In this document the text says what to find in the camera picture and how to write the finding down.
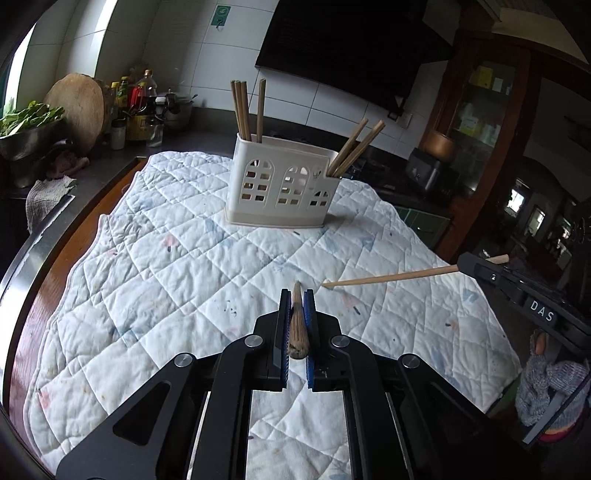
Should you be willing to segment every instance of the sign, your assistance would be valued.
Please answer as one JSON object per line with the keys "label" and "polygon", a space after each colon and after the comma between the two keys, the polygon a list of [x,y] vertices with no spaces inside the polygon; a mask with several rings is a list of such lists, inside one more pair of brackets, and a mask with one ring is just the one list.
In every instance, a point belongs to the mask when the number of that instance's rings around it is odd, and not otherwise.
{"label": "sign", "polygon": [[216,7],[216,12],[213,14],[212,25],[214,27],[223,27],[226,24],[226,19],[228,18],[228,13],[230,13],[230,6],[229,5],[218,5]]}
{"label": "sign", "polygon": [[535,316],[542,322],[548,323],[549,325],[555,324],[556,320],[558,319],[558,314],[554,310],[551,310],[549,307],[533,297],[527,297],[524,307],[531,315]]}

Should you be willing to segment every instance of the leafy green vegetable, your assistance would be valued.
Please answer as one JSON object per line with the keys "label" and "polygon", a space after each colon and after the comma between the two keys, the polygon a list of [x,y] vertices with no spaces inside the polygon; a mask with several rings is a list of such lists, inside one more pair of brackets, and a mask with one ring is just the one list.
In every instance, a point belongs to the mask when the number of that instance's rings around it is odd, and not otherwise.
{"label": "leafy green vegetable", "polygon": [[24,110],[8,113],[0,119],[0,137],[14,135],[27,128],[47,125],[61,120],[63,116],[63,107],[51,108],[45,103],[33,100]]}

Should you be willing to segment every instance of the pot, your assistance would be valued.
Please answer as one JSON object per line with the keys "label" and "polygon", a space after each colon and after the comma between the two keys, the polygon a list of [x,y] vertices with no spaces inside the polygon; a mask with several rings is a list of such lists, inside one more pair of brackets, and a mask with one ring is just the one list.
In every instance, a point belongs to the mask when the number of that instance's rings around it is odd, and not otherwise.
{"label": "pot", "polygon": [[423,151],[444,163],[451,163],[456,158],[457,145],[446,135],[431,130],[423,145]]}
{"label": "pot", "polygon": [[157,114],[164,120],[167,128],[183,130],[188,126],[195,96],[190,97],[169,90],[156,97]]}

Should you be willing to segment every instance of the jar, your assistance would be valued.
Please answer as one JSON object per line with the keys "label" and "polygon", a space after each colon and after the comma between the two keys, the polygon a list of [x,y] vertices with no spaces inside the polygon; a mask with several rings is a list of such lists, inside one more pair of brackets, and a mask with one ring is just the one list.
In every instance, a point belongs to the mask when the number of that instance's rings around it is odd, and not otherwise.
{"label": "jar", "polygon": [[146,140],[146,147],[159,147],[162,145],[162,137],[164,135],[164,124],[155,117],[148,120],[148,139]]}
{"label": "jar", "polygon": [[121,150],[125,147],[125,120],[117,119],[111,122],[111,149]]}

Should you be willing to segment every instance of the wooden cabinet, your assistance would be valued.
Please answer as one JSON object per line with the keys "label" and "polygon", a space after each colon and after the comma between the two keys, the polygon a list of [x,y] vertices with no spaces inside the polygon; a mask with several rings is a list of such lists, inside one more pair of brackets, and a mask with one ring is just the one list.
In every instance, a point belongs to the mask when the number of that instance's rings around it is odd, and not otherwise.
{"label": "wooden cabinet", "polygon": [[473,248],[511,188],[538,92],[528,49],[469,36],[457,43],[419,145],[434,129],[459,147],[452,168],[461,175],[462,191],[451,202],[453,220],[436,248],[444,260],[454,262]]}

